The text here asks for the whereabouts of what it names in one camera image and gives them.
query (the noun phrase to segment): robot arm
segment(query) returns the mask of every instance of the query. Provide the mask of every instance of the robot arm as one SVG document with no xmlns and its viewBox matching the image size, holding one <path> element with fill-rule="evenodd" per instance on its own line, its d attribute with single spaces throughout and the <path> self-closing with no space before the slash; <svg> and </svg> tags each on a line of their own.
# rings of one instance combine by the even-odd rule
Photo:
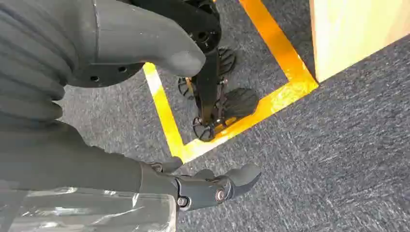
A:
<svg viewBox="0 0 410 232">
<path fill-rule="evenodd" d="M 174 196 L 180 209 L 217 205 L 248 191 L 254 165 L 215 177 L 175 176 L 179 167 L 144 163 L 84 143 L 57 121 L 66 84 L 119 83 L 154 62 L 181 76 L 205 56 L 175 22 L 113 0 L 0 2 L 0 176 L 18 189 L 78 187 Z"/>
</svg>

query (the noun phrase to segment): yellow tape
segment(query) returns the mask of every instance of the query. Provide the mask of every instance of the yellow tape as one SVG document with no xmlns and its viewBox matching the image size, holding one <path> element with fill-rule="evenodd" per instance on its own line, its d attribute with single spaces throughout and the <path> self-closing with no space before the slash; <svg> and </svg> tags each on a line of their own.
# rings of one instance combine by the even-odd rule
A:
<svg viewBox="0 0 410 232">
<path fill-rule="evenodd" d="M 184 163 L 203 155 L 237 136 L 279 110 L 301 99 L 318 87 L 318 84 L 309 73 L 291 42 L 286 38 L 263 3 L 260 0 L 240 0 L 240 3 L 284 71 L 289 83 L 263 97 L 253 115 L 243 118 L 217 134 L 213 141 L 205 143 L 195 139 L 184 146 L 165 92 L 162 86 L 156 86 L 161 84 L 161 81 L 159 80 L 158 74 L 156 77 L 153 75 L 153 73 L 156 73 L 155 67 L 151 64 L 147 68 L 144 66 L 144 71 L 148 76 L 147 79 L 151 79 L 148 80 L 148 84 L 152 85 L 150 89 L 168 145 L 170 146 L 171 154 L 180 157 Z"/>
<path fill-rule="evenodd" d="M 182 154 L 182 138 L 176 126 L 174 115 L 165 95 L 165 90 L 162 87 L 161 79 L 158 76 L 155 66 L 151 63 L 146 63 L 143 66 L 146 81 L 148 82 L 149 90 L 154 99 L 155 107 L 157 108 L 158 116 L 162 129 L 164 130 L 172 156 L 180 156 Z"/>
</svg>

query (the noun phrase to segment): plywood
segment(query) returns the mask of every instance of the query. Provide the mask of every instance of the plywood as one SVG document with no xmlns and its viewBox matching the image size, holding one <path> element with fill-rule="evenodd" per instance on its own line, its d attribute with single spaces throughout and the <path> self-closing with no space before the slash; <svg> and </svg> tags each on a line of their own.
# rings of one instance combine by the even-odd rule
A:
<svg viewBox="0 0 410 232">
<path fill-rule="evenodd" d="M 410 34 L 410 0 L 310 0 L 319 82 Z"/>
</svg>

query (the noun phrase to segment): clear plastic sheet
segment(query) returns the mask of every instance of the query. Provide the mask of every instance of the clear plastic sheet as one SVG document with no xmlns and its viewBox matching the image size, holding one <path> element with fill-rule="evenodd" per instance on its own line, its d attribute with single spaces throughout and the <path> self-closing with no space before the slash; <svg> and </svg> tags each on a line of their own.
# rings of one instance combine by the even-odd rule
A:
<svg viewBox="0 0 410 232">
<path fill-rule="evenodd" d="M 86 188 L 21 191 L 0 185 L 0 231 L 174 232 L 170 195 Z"/>
</svg>

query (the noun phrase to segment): bolt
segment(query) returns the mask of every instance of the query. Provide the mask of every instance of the bolt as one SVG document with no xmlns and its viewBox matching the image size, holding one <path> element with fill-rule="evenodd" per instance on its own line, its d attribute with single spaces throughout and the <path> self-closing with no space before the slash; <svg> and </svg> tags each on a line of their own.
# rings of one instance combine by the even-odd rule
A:
<svg viewBox="0 0 410 232">
<path fill-rule="evenodd" d="M 216 193 L 215 193 L 215 200 L 217 202 L 222 202 L 225 200 L 225 191 L 223 189 L 219 189 Z"/>
<path fill-rule="evenodd" d="M 179 205 L 179 207 L 183 208 L 188 205 L 188 199 L 186 197 L 180 197 L 178 198 L 178 201 L 176 203 Z"/>
</svg>

